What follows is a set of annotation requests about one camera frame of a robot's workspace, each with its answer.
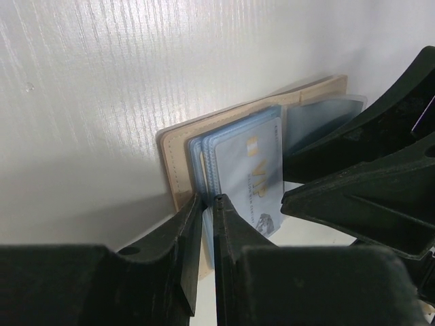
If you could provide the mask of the beige card holder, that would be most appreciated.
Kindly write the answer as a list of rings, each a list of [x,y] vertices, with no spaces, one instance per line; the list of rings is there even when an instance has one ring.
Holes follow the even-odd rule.
[[[160,135],[175,207],[180,209],[195,193],[207,205],[201,278],[214,268],[213,198],[228,195],[250,226],[271,236],[283,221],[283,155],[349,122],[366,102],[364,96],[347,93],[345,75],[335,75],[200,117]]]

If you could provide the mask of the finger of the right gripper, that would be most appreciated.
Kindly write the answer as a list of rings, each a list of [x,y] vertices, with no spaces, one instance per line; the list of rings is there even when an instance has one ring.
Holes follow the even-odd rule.
[[[281,212],[421,259],[434,246],[434,135],[286,192]]]
[[[283,178],[308,183],[372,162],[434,132],[434,46],[424,47],[398,80],[350,122],[283,159]]]

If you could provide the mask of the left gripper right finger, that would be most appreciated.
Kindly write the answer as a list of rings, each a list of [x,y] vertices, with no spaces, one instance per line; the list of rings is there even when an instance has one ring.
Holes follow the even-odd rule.
[[[213,203],[219,325],[423,325],[404,264],[377,246],[278,247]]]

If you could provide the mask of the light blue VIP card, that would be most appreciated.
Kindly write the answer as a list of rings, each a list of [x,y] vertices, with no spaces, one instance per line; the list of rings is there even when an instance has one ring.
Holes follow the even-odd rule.
[[[269,237],[281,226],[281,118],[244,120],[205,139],[215,196],[226,194],[242,218]]]

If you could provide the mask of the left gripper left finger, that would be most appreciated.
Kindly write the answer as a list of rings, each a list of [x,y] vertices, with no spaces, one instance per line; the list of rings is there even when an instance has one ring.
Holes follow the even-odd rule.
[[[119,251],[3,245],[2,325],[188,325],[196,310],[204,204],[193,195]]]

